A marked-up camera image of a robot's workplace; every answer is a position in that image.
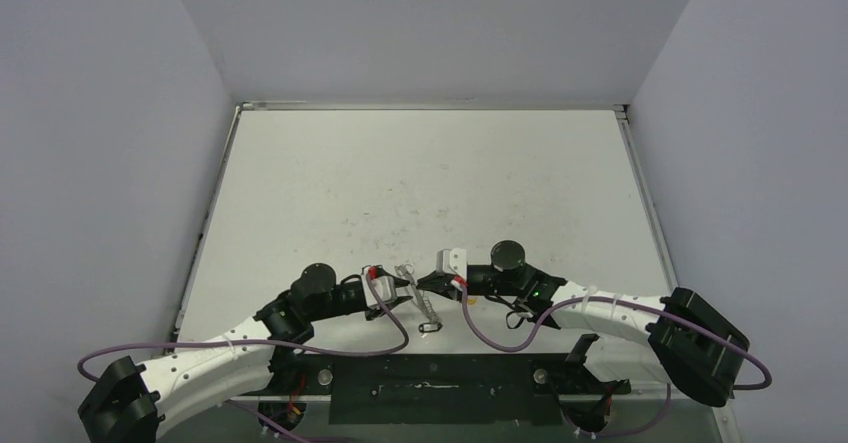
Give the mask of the silver carabiner keyring with rings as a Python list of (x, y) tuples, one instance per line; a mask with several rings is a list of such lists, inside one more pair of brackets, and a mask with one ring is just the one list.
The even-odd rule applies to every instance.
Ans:
[(403, 280), (408, 282), (407, 293), (412, 297), (414, 305), (422, 313), (426, 322), (442, 322), (429, 298), (416, 288), (417, 279), (414, 276), (414, 268), (410, 264), (401, 264), (396, 266), (395, 270)]

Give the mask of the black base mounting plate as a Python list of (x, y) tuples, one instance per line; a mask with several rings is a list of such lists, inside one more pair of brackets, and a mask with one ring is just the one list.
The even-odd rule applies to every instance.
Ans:
[(318, 409), (331, 425), (557, 425), (566, 414), (601, 422), (621, 377), (598, 379), (566, 353), (296, 355), (264, 389), (247, 395), (288, 428)]

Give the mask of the aluminium front rail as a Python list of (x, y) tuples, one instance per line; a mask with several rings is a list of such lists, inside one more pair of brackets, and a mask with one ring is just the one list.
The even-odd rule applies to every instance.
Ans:
[(594, 378), (570, 354), (393, 354), (372, 358), (294, 355), (269, 385), (237, 397), (295, 401), (473, 402), (553, 395), (587, 401), (607, 395), (685, 396), (670, 384)]

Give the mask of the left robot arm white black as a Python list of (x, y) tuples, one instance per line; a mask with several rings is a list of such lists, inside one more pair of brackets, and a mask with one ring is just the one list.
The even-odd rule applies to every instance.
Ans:
[(307, 266), (289, 289), (254, 315), (203, 342), (164, 343), (166, 355), (136, 362), (125, 355), (101, 375), (78, 408), (92, 442), (154, 442), (186, 419), (232, 397), (268, 388), (290, 391), (299, 368), (294, 349), (308, 351), (314, 322), (363, 313), (390, 315), (409, 280), (366, 266), (339, 281), (327, 264)]

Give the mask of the black key tag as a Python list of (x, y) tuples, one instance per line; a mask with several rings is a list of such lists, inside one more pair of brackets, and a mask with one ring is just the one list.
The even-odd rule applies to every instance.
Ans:
[(423, 322), (418, 325), (418, 332), (422, 335), (425, 335), (439, 332), (442, 328), (442, 322)]

